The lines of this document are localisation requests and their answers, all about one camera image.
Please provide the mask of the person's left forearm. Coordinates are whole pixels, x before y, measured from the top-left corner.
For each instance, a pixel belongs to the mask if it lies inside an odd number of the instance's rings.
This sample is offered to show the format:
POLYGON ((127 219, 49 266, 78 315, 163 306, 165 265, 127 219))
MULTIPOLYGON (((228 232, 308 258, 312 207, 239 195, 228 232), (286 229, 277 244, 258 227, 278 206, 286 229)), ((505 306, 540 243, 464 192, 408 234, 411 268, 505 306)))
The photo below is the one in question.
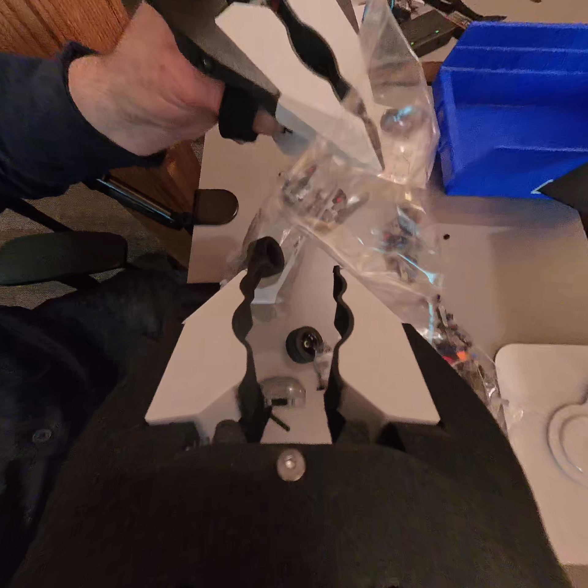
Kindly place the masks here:
POLYGON ((1 54, 1 196, 61 196, 113 169, 161 165, 166 150, 135 155, 85 120, 74 104, 69 68, 96 52, 69 42, 54 58, 1 54))

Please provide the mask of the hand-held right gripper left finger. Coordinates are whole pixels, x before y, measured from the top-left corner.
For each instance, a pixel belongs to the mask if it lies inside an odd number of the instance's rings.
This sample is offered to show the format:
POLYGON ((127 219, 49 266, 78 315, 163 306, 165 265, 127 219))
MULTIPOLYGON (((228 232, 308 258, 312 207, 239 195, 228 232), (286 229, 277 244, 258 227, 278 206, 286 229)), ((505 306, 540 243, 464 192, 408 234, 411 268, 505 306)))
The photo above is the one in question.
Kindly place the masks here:
POLYGON ((212 441, 217 425, 237 422, 248 442, 261 441, 268 424, 247 335, 258 272, 241 271, 183 323, 145 421, 193 423, 212 441))

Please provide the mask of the large clear plastic bag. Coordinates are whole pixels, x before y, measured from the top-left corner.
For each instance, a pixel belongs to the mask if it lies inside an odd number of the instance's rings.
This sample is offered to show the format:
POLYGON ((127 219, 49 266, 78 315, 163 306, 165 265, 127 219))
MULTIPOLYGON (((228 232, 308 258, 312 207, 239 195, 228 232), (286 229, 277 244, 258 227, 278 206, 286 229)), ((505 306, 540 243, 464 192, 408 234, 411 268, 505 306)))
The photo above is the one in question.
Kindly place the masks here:
POLYGON ((231 259, 232 274, 244 269, 258 238, 278 242, 287 269, 313 241, 414 326, 498 418, 495 364, 443 305, 442 233, 429 189, 439 126, 422 65, 387 1, 367 1, 359 45, 369 92, 360 98, 354 89, 343 106, 371 120, 383 166, 375 171, 344 156, 339 144, 351 138, 350 128, 329 123, 334 138, 313 143, 261 204, 231 259))

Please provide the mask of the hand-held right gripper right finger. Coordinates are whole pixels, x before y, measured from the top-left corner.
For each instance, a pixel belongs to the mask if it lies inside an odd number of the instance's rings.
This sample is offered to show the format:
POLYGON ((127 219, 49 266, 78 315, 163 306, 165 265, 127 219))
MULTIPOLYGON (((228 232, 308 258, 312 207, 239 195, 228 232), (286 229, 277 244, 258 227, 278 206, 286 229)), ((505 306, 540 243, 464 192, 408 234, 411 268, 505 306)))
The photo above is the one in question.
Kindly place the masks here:
POLYGON ((391 423, 441 422, 405 326, 340 266, 333 269, 334 327, 339 335, 324 393, 332 443, 355 424, 369 442, 391 423))

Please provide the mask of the black board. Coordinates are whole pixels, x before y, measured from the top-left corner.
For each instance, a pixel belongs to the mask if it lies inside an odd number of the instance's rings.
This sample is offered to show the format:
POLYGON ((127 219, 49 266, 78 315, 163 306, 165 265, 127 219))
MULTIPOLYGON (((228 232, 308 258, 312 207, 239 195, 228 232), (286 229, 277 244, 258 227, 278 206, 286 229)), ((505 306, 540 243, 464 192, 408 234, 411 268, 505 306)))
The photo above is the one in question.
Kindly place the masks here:
POLYGON ((540 192, 576 210, 587 233, 587 164, 547 183, 540 192))

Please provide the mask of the large blue bin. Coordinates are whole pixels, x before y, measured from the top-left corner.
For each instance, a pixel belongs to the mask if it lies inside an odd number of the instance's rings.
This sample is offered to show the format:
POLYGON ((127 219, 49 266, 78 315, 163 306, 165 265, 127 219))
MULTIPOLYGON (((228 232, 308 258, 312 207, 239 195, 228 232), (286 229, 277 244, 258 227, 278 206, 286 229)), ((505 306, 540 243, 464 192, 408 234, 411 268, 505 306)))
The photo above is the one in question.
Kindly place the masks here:
POLYGON ((432 92, 448 195, 542 199, 587 163, 587 24, 474 22, 432 92))

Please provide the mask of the dark office chair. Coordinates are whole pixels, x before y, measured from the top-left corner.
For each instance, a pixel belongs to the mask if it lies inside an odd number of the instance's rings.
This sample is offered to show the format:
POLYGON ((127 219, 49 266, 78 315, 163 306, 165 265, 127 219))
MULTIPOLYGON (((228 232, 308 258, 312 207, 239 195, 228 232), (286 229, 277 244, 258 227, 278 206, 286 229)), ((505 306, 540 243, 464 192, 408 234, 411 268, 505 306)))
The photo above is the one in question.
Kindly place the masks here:
POLYGON ((239 211, 237 197, 225 189, 197 189, 190 210, 177 212, 111 175, 104 175, 84 184, 89 189, 112 198, 131 212, 168 229, 186 231, 190 235, 196 226, 217 227, 229 224, 239 211))

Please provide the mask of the white folding book stand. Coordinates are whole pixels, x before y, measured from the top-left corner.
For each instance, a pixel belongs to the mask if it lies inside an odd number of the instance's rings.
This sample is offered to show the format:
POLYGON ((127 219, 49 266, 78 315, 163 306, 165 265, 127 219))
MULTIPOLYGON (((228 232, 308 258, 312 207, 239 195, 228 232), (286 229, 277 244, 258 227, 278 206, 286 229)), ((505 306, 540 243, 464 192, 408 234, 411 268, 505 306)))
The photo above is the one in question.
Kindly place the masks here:
POLYGON ((496 355, 507 435, 561 563, 587 565, 587 346, 496 355))

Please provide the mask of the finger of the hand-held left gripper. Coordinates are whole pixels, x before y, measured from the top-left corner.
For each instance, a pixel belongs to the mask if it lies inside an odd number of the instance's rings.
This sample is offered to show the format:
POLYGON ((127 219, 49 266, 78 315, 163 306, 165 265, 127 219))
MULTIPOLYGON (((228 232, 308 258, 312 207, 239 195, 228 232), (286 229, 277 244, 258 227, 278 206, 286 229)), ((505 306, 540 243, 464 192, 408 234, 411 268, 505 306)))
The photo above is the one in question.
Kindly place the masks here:
POLYGON ((329 46, 337 70, 351 87, 351 96, 343 98, 345 108, 362 119, 378 160, 375 169, 384 170, 380 135, 376 125, 379 114, 375 104, 366 61, 359 41, 358 27, 350 1, 289 1, 296 16, 312 28, 329 46))
POLYGON ((351 87, 329 46, 289 1, 233 1, 215 22, 282 91, 278 106, 311 127, 314 140, 322 138, 357 165, 379 171, 364 122, 342 104, 351 87))

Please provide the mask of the person's left hand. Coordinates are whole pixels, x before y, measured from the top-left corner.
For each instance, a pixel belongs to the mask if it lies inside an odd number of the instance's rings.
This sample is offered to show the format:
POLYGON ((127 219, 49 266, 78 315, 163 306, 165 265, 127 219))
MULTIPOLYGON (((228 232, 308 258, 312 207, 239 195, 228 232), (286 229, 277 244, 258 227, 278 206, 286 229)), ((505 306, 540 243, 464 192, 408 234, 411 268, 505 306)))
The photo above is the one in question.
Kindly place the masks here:
POLYGON ((217 123, 226 94, 222 82, 180 53, 169 26, 146 2, 110 53, 70 64, 68 87, 84 119, 137 156, 204 136, 217 123))

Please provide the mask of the dark toy wheel rim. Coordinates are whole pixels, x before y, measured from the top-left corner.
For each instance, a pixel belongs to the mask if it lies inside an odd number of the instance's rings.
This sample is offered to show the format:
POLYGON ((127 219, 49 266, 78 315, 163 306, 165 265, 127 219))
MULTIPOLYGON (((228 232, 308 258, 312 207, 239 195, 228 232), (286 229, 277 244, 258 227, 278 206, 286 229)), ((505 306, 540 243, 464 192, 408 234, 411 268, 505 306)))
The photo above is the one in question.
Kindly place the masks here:
POLYGON ((288 357, 296 364, 311 364, 323 349, 323 338, 314 327, 301 326, 292 330, 285 341, 288 357))

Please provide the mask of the black rubber toy tire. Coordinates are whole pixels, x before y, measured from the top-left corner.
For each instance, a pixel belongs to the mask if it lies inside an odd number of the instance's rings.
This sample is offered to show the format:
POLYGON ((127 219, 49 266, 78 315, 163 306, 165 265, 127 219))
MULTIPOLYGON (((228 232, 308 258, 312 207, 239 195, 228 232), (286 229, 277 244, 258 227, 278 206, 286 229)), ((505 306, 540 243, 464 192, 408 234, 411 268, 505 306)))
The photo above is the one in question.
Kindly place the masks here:
POLYGON ((279 243, 271 236, 252 242, 247 250, 247 272, 259 278, 279 275, 285 267, 285 257, 279 243))

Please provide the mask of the clear dome piece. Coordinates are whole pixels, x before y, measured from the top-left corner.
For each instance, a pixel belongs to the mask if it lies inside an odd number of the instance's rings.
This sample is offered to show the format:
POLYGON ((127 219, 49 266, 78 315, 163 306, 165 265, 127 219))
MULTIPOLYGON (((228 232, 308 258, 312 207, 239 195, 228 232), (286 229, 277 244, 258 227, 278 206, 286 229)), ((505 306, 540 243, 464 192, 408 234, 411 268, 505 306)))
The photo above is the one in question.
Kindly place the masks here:
POLYGON ((306 390, 301 382, 292 376, 271 376, 260 383, 266 405, 272 408, 304 408, 306 390))

